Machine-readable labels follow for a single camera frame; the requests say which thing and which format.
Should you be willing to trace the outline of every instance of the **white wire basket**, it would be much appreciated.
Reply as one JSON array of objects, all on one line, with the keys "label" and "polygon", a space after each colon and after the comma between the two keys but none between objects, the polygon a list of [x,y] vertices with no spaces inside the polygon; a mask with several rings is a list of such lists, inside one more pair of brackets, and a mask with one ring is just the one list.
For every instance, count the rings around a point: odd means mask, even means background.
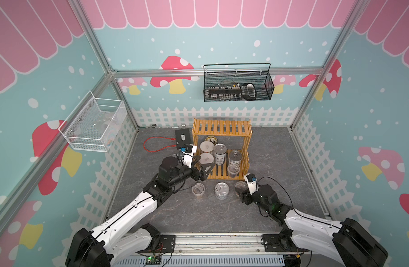
[{"label": "white wire basket", "polygon": [[91,99],[71,124],[63,127],[74,111],[71,112],[59,131],[75,150],[108,152],[126,118],[126,106],[122,100],[96,98],[89,93]]}]

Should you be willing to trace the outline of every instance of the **labeled can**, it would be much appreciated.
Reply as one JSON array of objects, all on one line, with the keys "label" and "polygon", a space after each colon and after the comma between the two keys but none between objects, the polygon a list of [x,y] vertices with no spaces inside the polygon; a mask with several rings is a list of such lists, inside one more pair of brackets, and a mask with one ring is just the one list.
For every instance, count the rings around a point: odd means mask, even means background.
[{"label": "labeled can", "polygon": [[242,162],[242,153],[237,150],[233,150],[229,154],[229,163],[236,163],[240,166],[240,162]]},{"label": "labeled can", "polygon": [[213,160],[216,165],[224,164],[226,152],[227,147],[224,144],[216,144],[213,147]]},{"label": "labeled can", "polygon": [[226,183],[217,183],[215,185],[215,196],[219,200],[224,200],[227,198],[229,194],[230,188]]},{"label": "labeled can", "polygon": [[210,142],[210,141],[203,141],[200,144],[200,150],[202,152],[207,152],[207,153],[212,152],[213,151],[213,143]]},{"label": "labeled can", "polygon": [[200,160],[199,162],[201,164],[207,164],[207,163],[213,163],[213,156],[210,153],[202,153],[200,154]]},{"label": "labeled can", "polygon": [[218,143],[218,139],[217,139],[215,136],[208,136],[208,137],[206,137],[205,140],[206,140],[206,141],[210,141],[210,142],[212,142],[213,144]]}]

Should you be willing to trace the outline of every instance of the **black wire basket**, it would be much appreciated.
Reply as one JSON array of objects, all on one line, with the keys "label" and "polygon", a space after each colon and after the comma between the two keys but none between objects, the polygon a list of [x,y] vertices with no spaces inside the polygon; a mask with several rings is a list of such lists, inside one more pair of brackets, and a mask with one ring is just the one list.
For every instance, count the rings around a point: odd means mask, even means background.
[{"label": "black wire basket", "polygon": [[269,73],[270,66],[270,63],[204,65],[204,101],[271,100],[274,84]]}]

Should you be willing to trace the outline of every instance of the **black cable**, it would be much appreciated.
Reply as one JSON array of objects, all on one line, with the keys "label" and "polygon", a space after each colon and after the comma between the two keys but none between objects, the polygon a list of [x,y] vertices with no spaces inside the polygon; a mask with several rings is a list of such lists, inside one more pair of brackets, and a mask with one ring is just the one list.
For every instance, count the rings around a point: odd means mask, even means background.
[{"label": "black cable", "polygon": [[[261,177],[257,182],[259,182],[259,181],[260,181],[261,179],[263,179],[263,178],[270,178],[270,179],[272,179],[273,181],[275,181],[278,185],[280,185],[280,187],[283,189],[283,191],[285,191],[286,195],[288,196],[293,211],[295,211],[295,213],[296,213],[298,216],[304,217],[304,218],[306,218],[306,219],[309,219],[309,220],[312,220],[312,221],[315,221],[315,222],[324,223],[324,224],[326,224],[326,225],[329,225],[330,227],[335,227],[335,228],[338,228],[338,229],[341,230],[340,227],[336,227],[335,225],[332,225],[332,224],[330,224],[330,223],[327,223],[327,222],[325,223],[325,222],[322,222],[322,221],[319,221],[319,220],[314,220],[314,219],[305,217],[305,216],[303,216],[303,215],[300,215],[300,214],[295,210],[295,208],[293,207],[292,199],[290,198],[290,195],[287,193],[286,189],[284,189],[284,187],[283,187],[279,182],[277,182],[275,179],[273,179],[273,178],[271,178],[271,177],[268,177],[268,176],[263,176],[263,177]],[[361,243],[359,243],[359,241],[357,241],[354,237],[352,237],[351,234],[349,234],[348,232],[344,232],[344,233],[346,233],[346,234],[347,234],[351,239],[353,239],[359,246],[361,246],[362,249],[363,249],[363,251],[365,251],[365,252],[371,257],[371,259],[374,261],[374,263],[376,264],[376,266],[378,266],[378,263],[377,263],[377,261],[374,259],[374,257],[372,257],[372,255],[366,250],[366,248],[364,248],[364,247],[362,246]]]},{"label": "black cable", "polygon": [[307,266],[306,267],[308,267],[309,265],[310,265],[310,262],[311,262],[311,257],[313,256],[313,251],[311,251],[310,250],[310,260],[308,261],[308,264],[307,264]]}]

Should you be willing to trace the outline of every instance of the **can lid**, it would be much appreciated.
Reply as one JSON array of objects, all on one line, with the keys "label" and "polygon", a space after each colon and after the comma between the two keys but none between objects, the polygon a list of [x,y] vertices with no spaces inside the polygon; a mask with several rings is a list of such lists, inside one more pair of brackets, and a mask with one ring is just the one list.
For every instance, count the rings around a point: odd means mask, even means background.
[{"label": "can lid", "polygon": [[216,144],[213,147],[213,151],[217,154],[224,154],[227,152],[227,147],[224,144]]}]

